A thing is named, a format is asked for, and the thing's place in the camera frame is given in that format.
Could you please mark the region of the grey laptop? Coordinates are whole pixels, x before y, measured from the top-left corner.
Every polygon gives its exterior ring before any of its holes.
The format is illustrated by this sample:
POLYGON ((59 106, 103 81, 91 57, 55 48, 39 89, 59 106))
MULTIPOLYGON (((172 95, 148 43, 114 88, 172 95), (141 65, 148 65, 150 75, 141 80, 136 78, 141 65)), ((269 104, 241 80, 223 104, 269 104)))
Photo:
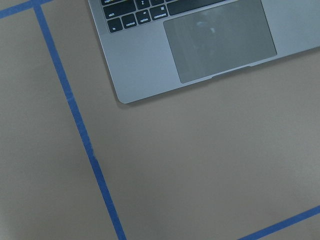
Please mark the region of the grey laptop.
POLYGON ((320 45, 317 0, 91 0, 127 104, 320 45))

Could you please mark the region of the blue tape line crossing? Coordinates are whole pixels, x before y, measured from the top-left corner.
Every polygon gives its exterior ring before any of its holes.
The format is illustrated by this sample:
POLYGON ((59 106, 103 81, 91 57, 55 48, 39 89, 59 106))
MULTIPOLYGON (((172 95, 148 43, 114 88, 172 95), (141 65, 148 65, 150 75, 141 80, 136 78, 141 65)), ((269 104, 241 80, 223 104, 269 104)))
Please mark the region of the blue tape line crossing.
POLYGON ((67 74, 65 72, 64 66, 62 64, 60 55, 56 48, 54 39, 52 37, 49 25, 47 23, 45 14, 42 9, 42 2, 40 0, 31 1, 35 16, 39 23, 43 38, 45 40, 48 52, 50 54, 52 63, 54 65, 55 71, 57 73, 60 85, 62 87, 63 93, 65 95, 66 101, 68 103, 70 112, 74 119, 76 128, 78 130, 79 136, 81 138, 83 147, 85 149, 86 155, 88 157, 90 166, 92 168, 95 180, 97 182, 98 188, 102 195, 106 210, 109 214, 112 226, 114 228, 115 234, 119 240, 125 240, 126 234, 119 219, 116 207, 112 200, 111 193, 108 189, 107 182, 105 180, 104 174, 102 172, 99 161, 97 160, 94 149, 88 134, 87 128, 85 126, 84 120, 82 118, 81 112, 79 110, 76 98, 73 94, 71 85, 69 83, 67 74))

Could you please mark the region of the blue tape line long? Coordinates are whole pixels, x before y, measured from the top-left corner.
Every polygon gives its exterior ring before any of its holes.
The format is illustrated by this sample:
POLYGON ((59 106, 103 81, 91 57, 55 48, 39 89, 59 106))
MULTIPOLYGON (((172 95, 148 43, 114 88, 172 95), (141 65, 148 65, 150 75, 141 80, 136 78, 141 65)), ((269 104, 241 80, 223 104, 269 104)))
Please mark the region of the blue tape line long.
POLYGON ((316 216, 319 213, 320 213, 320 206, 318 205, 318 206, 313 207, 309 210, 306 210, 306 211, 301 212, 297 215, 294 215, 294 216, 289 217, 285 220, 282 220, 276 224, 270 225, 266 228, 263 228, 261 230, 254 232, 254 233, 251 233, 247 236, 243 236, 240 238, 240 240, 259 240, 259 239, 264 238, 268 235, 271 235, 275 232, 278 232, 278 231, 283 230, 285 228, 288 228, 292 225, 295 225, 299 222, 302 222, 308 218, 316 216))

